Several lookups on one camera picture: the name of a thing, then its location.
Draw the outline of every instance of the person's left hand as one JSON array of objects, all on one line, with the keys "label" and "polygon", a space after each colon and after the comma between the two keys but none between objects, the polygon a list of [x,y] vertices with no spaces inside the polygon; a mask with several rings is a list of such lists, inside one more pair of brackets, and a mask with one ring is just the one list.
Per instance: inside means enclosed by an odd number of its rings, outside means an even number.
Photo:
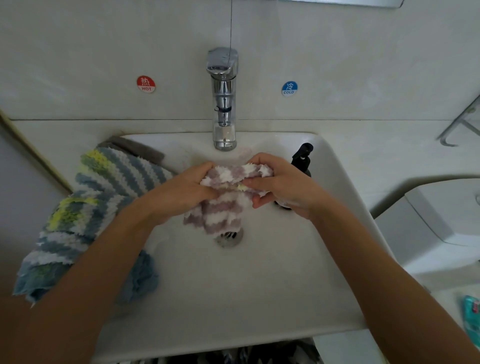
[{"label": "person's left hand", "polygon": [[184,214],[199,202],[219,196],[217,190],[199,184],[207,172],[215,166],[213,162],[206,162],[190,167],[147,192],[131,206],[135,205],[133,207],[147,213],[146,217],[155,225],[164,223],[172,216]]}]

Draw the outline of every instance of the white sink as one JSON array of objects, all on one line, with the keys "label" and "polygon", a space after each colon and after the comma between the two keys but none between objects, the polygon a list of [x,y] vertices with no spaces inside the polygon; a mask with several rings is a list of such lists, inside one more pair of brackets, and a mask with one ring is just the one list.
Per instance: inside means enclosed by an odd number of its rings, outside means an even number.
[{"label": "white sink", "polygon": [[[310,171],[388,247],[328,143],[310,133],[237,133],[231,152],[215,150],[211,133],[128,135],[163,153],[181,172],[212,160],[241,165],[258,152],[291,160],[313,145]],[[157,227],[147,243],[160,284],[130,314],[107,323],[95,363],[203,352],[365,328],[342,274],[310,222],[269,204],[243,215],[239,245],[220,247],[182,224]]]}]

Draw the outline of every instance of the drain strainer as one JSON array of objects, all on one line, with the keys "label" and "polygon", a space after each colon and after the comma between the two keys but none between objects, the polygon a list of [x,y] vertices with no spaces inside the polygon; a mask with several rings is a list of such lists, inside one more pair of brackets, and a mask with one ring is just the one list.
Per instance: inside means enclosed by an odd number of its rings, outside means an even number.
[{"label": "drain strainer", "polygon": [[241,242],[243,238],[243,229],[240,229],[239,232],[226,232],[215,238],[215,241],[223,248],[231,248]]}]

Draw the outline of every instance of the faucet spout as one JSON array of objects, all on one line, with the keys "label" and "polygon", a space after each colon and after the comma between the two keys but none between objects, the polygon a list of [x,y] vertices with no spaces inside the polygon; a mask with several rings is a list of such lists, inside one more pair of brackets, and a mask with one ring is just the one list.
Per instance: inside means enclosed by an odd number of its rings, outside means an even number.
[{"label": "faucet spout", "polygon": [[212,49],[207,55],[207,72],[212,79],[213,142],[218,150],[235,149],[235,95],[238,52],[227,47]]}]

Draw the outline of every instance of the hand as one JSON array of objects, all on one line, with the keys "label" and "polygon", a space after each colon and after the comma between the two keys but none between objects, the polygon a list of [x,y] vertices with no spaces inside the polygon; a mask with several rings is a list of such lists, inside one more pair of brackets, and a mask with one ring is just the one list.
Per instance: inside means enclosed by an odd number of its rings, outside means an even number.
[{"label": "hand", "polygon": [[270,191],[265,196],[254,196],[253,208],[281,200],[298,215],[310,218],[313,208],[330,198],[330,195],[315,181],[280,157],[267,153],[255,155],[248,163],[266,164],[274,171],[273,177],[256,177],[243,180],[250,188]]},{"label": "hand", "polygon": [[147,214],[154,225],[163,224],[172,216],[181,215],[203,200],[217,198],[218,191],[199,183],[215,163],[190,167],[164,184],[157,186],[130,206]]}]

